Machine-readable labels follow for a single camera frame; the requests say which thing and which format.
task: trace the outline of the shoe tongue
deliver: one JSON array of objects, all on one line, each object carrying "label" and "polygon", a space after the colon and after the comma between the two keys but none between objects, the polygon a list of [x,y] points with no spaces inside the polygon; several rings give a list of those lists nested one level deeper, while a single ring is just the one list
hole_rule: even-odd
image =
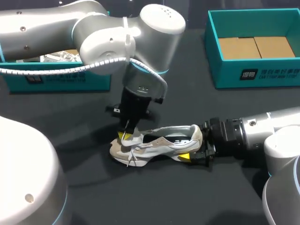
[{"label": "shoe tongue", "polygon": [[126,133],[124,133],[124,135],[121,138],[121,143],[125,147],[143,143],[143,135],[140,133],[138,128],[135,128],[135,131],[133,132],[133,134],[126,140],[125,140],[125,135],[126,135]]}]

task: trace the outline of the mounting bolt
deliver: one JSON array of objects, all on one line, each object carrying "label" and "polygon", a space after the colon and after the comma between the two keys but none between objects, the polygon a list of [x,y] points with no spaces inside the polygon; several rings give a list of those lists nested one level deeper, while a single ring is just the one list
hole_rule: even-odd
[{"label": "mounting bolt", "polygon": [[255,121],[251,121],[251,122],[249,123],[249,125],[253,127],[253,126],[256,125],[256,122],[255,122]]}]

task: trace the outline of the black label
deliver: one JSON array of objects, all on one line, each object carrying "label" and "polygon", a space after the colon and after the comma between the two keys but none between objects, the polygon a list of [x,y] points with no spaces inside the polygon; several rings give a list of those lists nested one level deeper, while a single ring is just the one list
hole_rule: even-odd
[{"label": "black label", "polygon": [[41,76],[25,76],[29,84],[39,84],[44,83]]},{"label": "black label", "polygon": [[257,75],[258,69],[244,69],[240,75],[241,81],[254,80]]}]

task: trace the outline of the box label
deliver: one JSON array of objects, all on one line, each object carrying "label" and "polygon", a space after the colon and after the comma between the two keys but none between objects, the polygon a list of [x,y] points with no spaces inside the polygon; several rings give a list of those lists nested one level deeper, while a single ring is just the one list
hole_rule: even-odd
[{"label": "box label", "polygon": [[295,79],[300,69],[263,69],[258,79]]},{"label": "box label", "polygon": [[45,75],[41,76],[26,76],[25,77],[29,84],[43,84],[45,82],[55,82],[55,83],[85,83],[85,73],[72,73],[67,75]]},{"label": "box label", "polygon": [[254,80],[257,75],[258,69],[244,69],[240,75],[241,81]]}]

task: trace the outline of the teal box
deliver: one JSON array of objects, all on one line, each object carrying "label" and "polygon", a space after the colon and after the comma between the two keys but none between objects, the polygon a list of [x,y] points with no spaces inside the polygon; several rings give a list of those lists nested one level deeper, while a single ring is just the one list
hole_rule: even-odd
[{"label": "teal box", "polygon": [[[0,63],[0,68],[17,70],[52,70],[82,66],[81,62]],[[68,75],[4,75],[10,92],[109,91],[111,76],[90,71]]]},{"label": "teal box", "polygon": [[[218,38],[286,37],[294,58],[225,60]],[[300,86],[300,11],[208,12],[204,44],[216,88]]]}]

